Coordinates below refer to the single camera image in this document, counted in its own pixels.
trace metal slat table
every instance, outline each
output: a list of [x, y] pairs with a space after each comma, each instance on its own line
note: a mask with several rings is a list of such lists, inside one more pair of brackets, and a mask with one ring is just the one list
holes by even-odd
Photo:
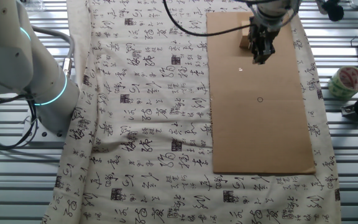
[[[31, 16], [34, 25], [68, 31], [65, 0], [45, 0], [46, 11]], [[342, 1], [345, 19], [332, 23], [318, 12], [314, 1], [304, 1], [299, 15], [308, 35], [318, 68], [333, 140], [341, 186], [342, 221], [358, 224], [358, 122], [341, 116], [342, 105], [329, 94], [327, 83], [343, 65], [358, 67], [358, 10]], [[59, 61], [68, 52], [68, 44], [61, 39], [39, 34], [40, 40]], [[75, 80], [73, 69], [71, 78]], [[5, 144], [16, 142], [22, 135], [27, 116], [27, 103], [15, 101], [0, 105], [0, 140]], [[0, 152], [0, 224], [40, 223], [52, 198], [55, 175], [62, 144], [43, 142], [23, 149]]]

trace white fabric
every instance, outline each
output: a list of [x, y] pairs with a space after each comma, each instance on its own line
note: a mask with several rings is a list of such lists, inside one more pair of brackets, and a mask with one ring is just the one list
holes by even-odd
[[[206, 30], [206, 12], [247, 10], [225, 0], [169, 8], [195, 32]], [[261, 177], [212, 173], [206, 38], [175, 28], [160, 1], [71, 0], [68, 12], [77, 70], [88, 57], [43, 223], [340, 223], [334, 151], [298, 17], [291, 26], [317, 173]]]

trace small wooden block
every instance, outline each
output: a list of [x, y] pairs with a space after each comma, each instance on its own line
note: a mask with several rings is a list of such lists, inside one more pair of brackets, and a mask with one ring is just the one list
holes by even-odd
[[[249, 24], [249, 21], [241, 21], [241, 26], [246, 26]], [[248, 40], [249, 27], [242, 29], [242, 37], [240, 42], [240, 47], [248, 49], [249, 40]]]

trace cardboard sheet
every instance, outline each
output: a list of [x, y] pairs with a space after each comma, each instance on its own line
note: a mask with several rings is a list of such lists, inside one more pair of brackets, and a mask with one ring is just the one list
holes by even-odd
[[[250, 12], [207, 13], [208, 33], [247, 21]], [[274, 40], [276, 53], [253, 65], [239, 48], [241, 30], [208, 37], [215, 173], [315, 172], [291, 27]]]

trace black clamp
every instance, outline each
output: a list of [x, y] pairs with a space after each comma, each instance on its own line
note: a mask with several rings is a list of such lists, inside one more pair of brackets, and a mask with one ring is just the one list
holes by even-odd
[[329, 19], [333, 22], [337, 22], [343, 19], [343, 7], [338, 3], [339, 0], [328, 0], [321, 6], [328, 13]]

